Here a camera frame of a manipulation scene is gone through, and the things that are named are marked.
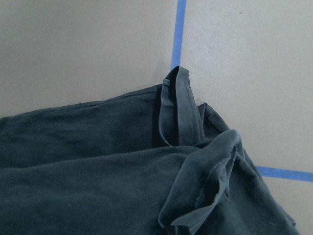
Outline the black t-shirt with logo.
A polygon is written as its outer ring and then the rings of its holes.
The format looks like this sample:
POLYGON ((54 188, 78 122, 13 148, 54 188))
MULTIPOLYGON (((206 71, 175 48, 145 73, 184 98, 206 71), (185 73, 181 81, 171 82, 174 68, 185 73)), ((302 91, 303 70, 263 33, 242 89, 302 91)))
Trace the black t-shirt with logo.
POLYGON ((296 235, 189 71, 0 120, 3 235, 296 235))

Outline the brown paper table mat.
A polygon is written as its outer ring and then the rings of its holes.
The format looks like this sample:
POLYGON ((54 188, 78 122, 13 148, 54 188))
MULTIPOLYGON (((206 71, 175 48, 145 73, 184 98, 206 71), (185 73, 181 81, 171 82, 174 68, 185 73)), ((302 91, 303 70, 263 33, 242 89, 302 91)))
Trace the brown paper table mat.
POLYGON ((310 0, 3 0, 0 114, 105 100, 190 71, 277 202, 313 232, 310 0))

